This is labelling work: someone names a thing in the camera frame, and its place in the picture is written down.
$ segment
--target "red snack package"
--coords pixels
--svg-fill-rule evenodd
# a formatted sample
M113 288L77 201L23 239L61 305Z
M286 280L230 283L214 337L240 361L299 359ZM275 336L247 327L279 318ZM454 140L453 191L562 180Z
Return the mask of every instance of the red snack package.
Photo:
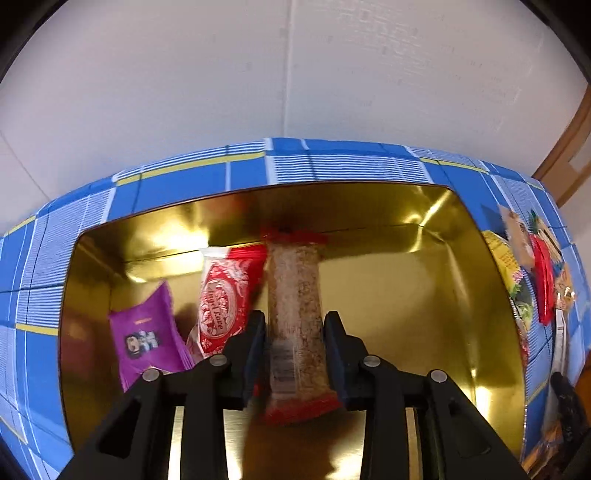
M265 245L203 248L202 286L197 323L187 338L195 362L222 353L226 341L248 320L251 294L261 281Z
M316 234L271 233L268 243L271 399L265 419L287 424L340 406L330 389L322 338Z
M538 301L538 317L542 325L549 325L554 310L554 273L548 245L536 235L530 235L535 257L535 296Z

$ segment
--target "white wall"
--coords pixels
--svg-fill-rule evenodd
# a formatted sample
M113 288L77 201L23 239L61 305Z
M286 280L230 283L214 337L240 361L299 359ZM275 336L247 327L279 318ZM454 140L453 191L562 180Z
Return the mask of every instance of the white wall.
M532 173L585 86L519 0L69 0L0 84L0 230L124 167L272 135Z
M561 207L562 217L577 244L583 266L591 280L591 179L587 179Z

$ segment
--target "cartoon character logo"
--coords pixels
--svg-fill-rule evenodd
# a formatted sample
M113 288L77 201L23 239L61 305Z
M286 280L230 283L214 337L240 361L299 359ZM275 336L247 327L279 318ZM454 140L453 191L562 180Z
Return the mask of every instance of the cartoon character logo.
M125 337L125 351L132 359L137 359L155 348L158 348L156 332L140 330Z

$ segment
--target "blue plaid pattern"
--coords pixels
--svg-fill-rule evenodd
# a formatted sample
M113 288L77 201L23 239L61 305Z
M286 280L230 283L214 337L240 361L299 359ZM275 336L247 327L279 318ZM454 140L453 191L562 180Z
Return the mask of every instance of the blue plaid pattern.
M573 270L577 301L569 316L569 377L577 378L591 348L591 297L576 247L539 181L464 155L404 145L294 138L226 145L122 170L48 203L0 237L0 434L31 478L55 479L72 454L60 413L52 335L59 327L66 271L79 235L107 220L171 202L317 180L442 184L457 192L481 229L499 233L498 204L528 223L535 211L556 233ZM534 320L525 372L526 453L540 439L553 348L551 328L539 324L529 278L527 287Z

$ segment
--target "metal screw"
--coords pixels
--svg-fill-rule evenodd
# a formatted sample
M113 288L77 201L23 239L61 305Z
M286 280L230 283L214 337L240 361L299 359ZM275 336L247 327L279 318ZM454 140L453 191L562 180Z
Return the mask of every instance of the metal screw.
M226 365L228 363L228 358L226 355L219 353L218 355L214 355L209 359L209 363L211 363L214 367L221 367L222 365Z
M368 355L363 359L366 367L377 367L380 364L380 359L375 355Z
M146 380L146 382L153 382L160 376L160 370L157 368L148 368L144 373L142 373L142 378Z
M447 380L447 373L443 370L433 370L431 372L431 378L437 383L443 383Z

